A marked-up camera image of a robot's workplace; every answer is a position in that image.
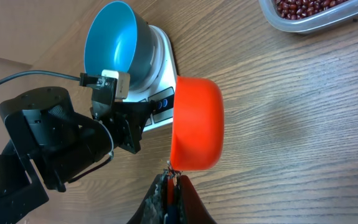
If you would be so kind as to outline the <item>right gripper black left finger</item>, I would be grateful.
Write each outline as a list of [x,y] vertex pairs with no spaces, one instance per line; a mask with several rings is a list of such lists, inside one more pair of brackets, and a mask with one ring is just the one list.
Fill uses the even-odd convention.
[[164,169],[158,174],[150,185],[143,201],[137,211],[128,220],[127,224],[162,224],[164,223],[165,208],[164,197],[166,194],[168,170]]

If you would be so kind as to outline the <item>orange scoop with blue handle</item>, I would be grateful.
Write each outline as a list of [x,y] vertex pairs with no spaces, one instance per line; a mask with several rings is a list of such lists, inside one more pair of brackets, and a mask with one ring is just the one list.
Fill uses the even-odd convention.
[[224,104],[216,83],[178,77],[173,104],[172,144],[166,192],[166,221],[179,223],[178,180],[185,171],[212,168],[224,143]]

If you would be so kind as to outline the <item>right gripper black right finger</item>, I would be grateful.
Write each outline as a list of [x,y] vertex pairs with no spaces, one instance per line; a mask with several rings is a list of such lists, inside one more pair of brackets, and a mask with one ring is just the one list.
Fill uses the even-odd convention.
[[177,193],[179,223],[217,224],[207,211],[188,176],[180,176]]

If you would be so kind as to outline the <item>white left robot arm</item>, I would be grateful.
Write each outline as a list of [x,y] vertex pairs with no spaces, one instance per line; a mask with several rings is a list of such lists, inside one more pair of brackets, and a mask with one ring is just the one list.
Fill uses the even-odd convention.
[[48,201],[47,190],[111,162],[114,149],[140,150],[155,102],[116,102],[99,120],[76,113],[68,91],[48,86],[0,104],[10,140],[0,154],[0,223],[16,223]]

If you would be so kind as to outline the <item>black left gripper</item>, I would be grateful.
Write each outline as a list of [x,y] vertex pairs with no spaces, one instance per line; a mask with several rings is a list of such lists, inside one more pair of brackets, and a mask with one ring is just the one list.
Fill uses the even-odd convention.
[[73,136],[69,140],[69,173],[79,174],[120,147],[132,154],[140,149],[146,120],[156,110],[155,102],[113,103],[104,115],[91,119],[69,112]]

